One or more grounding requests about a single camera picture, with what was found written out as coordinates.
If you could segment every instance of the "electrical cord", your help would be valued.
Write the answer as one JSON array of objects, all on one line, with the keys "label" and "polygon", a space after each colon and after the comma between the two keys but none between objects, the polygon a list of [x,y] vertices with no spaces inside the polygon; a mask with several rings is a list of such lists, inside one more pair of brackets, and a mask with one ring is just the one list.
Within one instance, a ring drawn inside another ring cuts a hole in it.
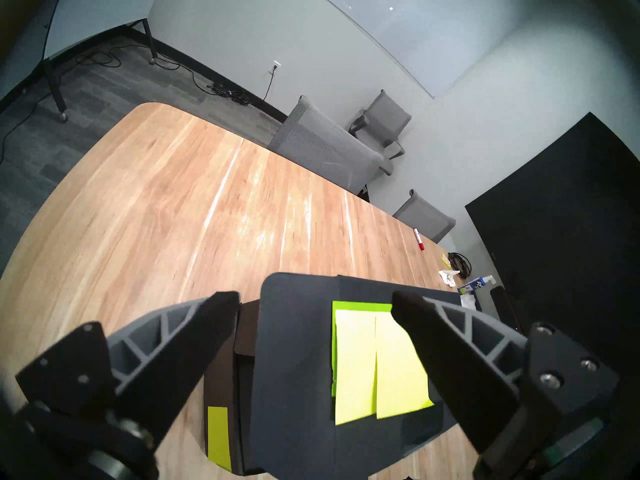
[{"label": "electrical cord", "polygon": [[271,89],[271,83],[273,82],[273,76],[276,74],[276,69],[278,68],[278,65],[273,65],[273,70],[271,71],[271,80],[269,81],[269,87],[267,87],[267,94],[264,95],[264,98],[262,98],[262,100],[266,100],[267,96],[269,95],[269,89]]},{"label": "electrical cord", "polygon": [[[66,69],[64,72],[62,72],[59,76],[58,79],[62,79],[62,77],[64,77],[65,75],[67,75],[69,72],[71,72],[73,69],[75,69],[75,67],[78,64],[76,63],[75,65],[72,65],[70,68]],[[5,142],[7,141],[7,137],[9,136],[9,134],[11,134],[15,129],[17,129],[18,127],[20,127],[24,122],[26,122],[27,120],[29,120],[29,117],[31,115],[33,115],[33,113],[36,111],[36,108],[38,107],[38,105],[40,104],[41,101],[45,100],[46,98],[48,98],[49,96],[51,96],[51,91],[49,91],[48,93],[46,93],[44,96],[42,96],[40,99],[38,99],[34,104],[33,104],[33,108],[31,108],[31,111],[29,112],[29,114],[27,116],[25,116],[21,121],[19,121],[18,123],[16,123],[13,126],[13,129],[9,130],[9,132],[7,132],[4,137],[2,138],[2,152],[0,153],[0,165],[2,165],[2,162],[5,160]]]},{"label": "electrical cord", "polygon": [[[86,54],[79,54],[78,56],[75,57],[75,63],[70,68],[65,70],[65,72],[62,72],[60,74],[60,76],[59,76],[59,79],[62,79],[62,77],[64,75],[66,75],[67,73],[69,73],[70,71],[75,69],[78,65],[81,65],[82,67],[91,67],[92,65],[98,65],[100,67],[107,67],[109,69],[117,69],[118,67],[122,66],[122,60],[114,53],[114,50],[124,49],[124,48],[128,48],[128,47],[139,47],[139,48],[151,49],[149,46],[145,46],[143,44],[133,44],[132,43],[132,44],[124,45],[124,46],[114,46],[114,47],[109,48],[108,51],[94,50],[94,51],[91,51],[91,52],[86,53]],[[211,84],[208,84],[206,86],[206,88],[209,89],[209,91],[207,91],[207,89],[202,88],[196,82],[196,76],[195,76],[195,72],[193,70],[191,70],[187,66],[184,66],[179,61],[175,61],[175,60],[171,59],[170,57],[168,57],[165,54],[158,53],[158,55],[159,55],[158,60],[162,60],[163,62],[168,63],[169,65],[171,65],[171,66],[166,66],[166,65],[162,65],[161,63],[156,63],[156,65],[158,67],[160,67],[161,69],[165,69],[166,71],[176,71],[179,68],[183,68],[183,69],[191,72],[191,79],[193,80],[193,84],[195,85],[195,87],[200,89],[203,93],[208,94],[210,96],[220,96],[220,97],[223,97],[223,98],[229,98],[231,101],[233,101],[235,103],[238,103],[238,104],[241,104],[241,105],[244,105],[244,106],[247,106],[250,103],[249,97],[248,97],[246,92],[244,92],[244,91],[240,91],[240,92],[232,91],[230,89],[227,89],[220,82],[212,82]],[[273,72],[271,73],[271,81],[272,82],[273,82]],[[26,117],[24,117],[21,121],[19,121],[13,127],[13,129],[9,130],[9,132],[7,132],[4,135],[4,137],[2,138],[2,153],[0,154],[0,165],[5,160],[5,141],[7,140],[7,137],[9,136],[9,134],[11,134],[18,127],[20,127],[24,122],[29,120],[29,117],[31,115],[33,115],[33,113],[36,111],[36,108],[38,107],[40,102],[43,101],[44,99],[46,99],[49,96],[51,96],[51,92],[45,94],[43,97],[38,99],[35,102],[35,104],[33,105],[33,108],[31,109],[29,114]]]},{"label": "electrical cord", "polygon": [[449,263],[451,263],[451,270],[459,270],[460,277],[466,279],[471,275],[471,262],[466,256],[460,253],[449,253]]}]

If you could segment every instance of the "wooden table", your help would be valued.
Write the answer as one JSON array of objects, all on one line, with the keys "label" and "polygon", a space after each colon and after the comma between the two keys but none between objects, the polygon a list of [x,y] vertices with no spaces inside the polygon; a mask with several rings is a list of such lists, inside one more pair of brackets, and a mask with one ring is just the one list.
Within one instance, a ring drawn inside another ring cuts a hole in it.
[{"label": "wooden table", "polygon": [[[140,105],[51,194],[0,280],[9,402],[25,402],[14,375],[82,323],[110,334],[216,291],[251,301],[276,271],[449,289],[444,250],[424,242],[420,251],[406,225],[242,137]],[[201,382],[158,449],[161,478],[235,478],[203,447]],[[456,426],[372,478],[470,478],[476,458]]]}]

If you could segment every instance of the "stand leg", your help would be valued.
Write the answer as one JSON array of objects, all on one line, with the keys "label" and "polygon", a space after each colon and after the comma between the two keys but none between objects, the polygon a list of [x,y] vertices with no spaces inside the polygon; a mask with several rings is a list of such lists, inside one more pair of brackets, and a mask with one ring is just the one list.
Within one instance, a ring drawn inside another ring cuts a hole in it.
[{"label": "stand leg", "polygon": [[158,59],[158,52],[156,51],[156,45],[154,43],[154,37],[151,35],[151,29],[149,29],[149,22],[146,18],[142,19],[142,25],[145,28],[146,37],[149,39],[149,49],[151,50],[151,61],[149,63],[154,65]]},{"label": "stand leg", "polygon": [[57,110],[60,112],[60,121],[67,121],[67,105],[65,103],[65,99],[62,97],[62,93],[60,92],[60,82],[58,78],[53,73],[53,69],[51,68],[51,62],[49,59],[42,60],[42,65],[44,66],[44,73],[47,76],[47,82],[49,83],[49,89],[51,89],[51,95],[53,96],[54,101],[56,102]]}]

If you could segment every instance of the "lime green sticky note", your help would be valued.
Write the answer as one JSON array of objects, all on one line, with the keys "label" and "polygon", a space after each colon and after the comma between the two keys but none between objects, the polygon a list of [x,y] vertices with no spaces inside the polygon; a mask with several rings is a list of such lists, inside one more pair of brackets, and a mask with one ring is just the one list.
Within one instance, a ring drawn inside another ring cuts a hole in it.
[{"label": "lime green sticky note", "polygon": [[208,457],[216,465],[231,471],[231,453],[229,452],[229,422],[227,409],[218,406],[207,408]]},{"label": "lime green sticky note", "polygon": [[376,316],[366,311],[336,310],[338,380],[335,424],[376,412]]},{"label": "lime green sticky note", "polygon": [[421,410],[429,399],[427,372],[409,334],[391,316],[376,316],[377,418]]},{"label": "lime green sticky note", "polygon": [[332,329],[331,329],[331,370],[333,371],[333,383],[331,384],[331,397],[335,397],[335,384],[337,382],[338,345],[335,339],[335,311],[371,311],[371,312],[391,312],[390,304],[383,303],[354,303],[351,301],[334,301],[332,306]]}]

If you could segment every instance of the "black monitor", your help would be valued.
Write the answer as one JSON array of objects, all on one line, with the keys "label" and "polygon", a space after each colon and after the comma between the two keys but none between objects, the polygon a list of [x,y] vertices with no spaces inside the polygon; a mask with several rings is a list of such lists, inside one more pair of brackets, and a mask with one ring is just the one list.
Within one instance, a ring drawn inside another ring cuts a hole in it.
[{"label": "black monitor", "polygon": [[526,334],[640,367],[640,161],[593,113],[466,206]]}]

